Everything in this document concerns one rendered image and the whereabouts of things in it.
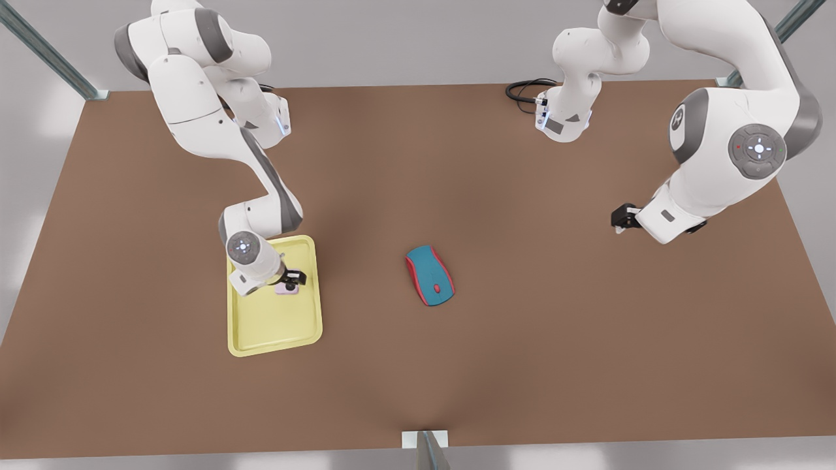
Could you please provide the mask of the yellow rectangular tray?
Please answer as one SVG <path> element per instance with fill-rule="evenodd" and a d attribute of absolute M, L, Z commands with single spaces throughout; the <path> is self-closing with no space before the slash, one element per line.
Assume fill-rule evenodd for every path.
<path fill-rule="evenodd" d="M 283 285 L 265 286 L 245 297 L 227 283 L 227 344 L 236 357 L 314 344 L 323 333 L 313 238 L 296 235 L 272 239 L 270 244 L 307 280 L 294 291 Z"/>

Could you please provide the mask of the teal and red computer mouse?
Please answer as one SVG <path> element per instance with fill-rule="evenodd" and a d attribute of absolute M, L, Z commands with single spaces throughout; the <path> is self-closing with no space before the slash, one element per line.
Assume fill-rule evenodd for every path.
<path fill-rule="evenodd" d="M 439 306 L 456 294 L 447 267 L 430 245 L 406 253 L 406 266 L 418 297 L 425 306 Z"/>

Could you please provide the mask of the silver frame post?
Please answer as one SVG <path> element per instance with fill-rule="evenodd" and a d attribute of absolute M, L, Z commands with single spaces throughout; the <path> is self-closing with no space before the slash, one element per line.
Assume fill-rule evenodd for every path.
<path fill-rule="evenodd" d="M 42 60 L 86 101 L 106 101 L 110 92 L 97 89 L 48 42 L 8 0 L 0 0 L 0 24 Z"/>
<path fill-rule="evenodd" d="M 447 430 L 401 432 L 401 447 L 415 450 L 415 470 L 451 470 L 444 454 L 448 446 Z"/>
<path fill-rule="evenodd" d="M 783 16 L 783 18 L 773 26 L 773 32 L 776 34 L 777 42 L 785 44 L 794 33 L 797 32 L 812 15 L 821 6 L 824 6 L 827 0 L 797 0 L 797 3 Z M 744 88 L 745 81 L 741 77 L 740 72 L 735 69 L 728 76 L 718 77 L 715 84 L 719 88 Z"/>

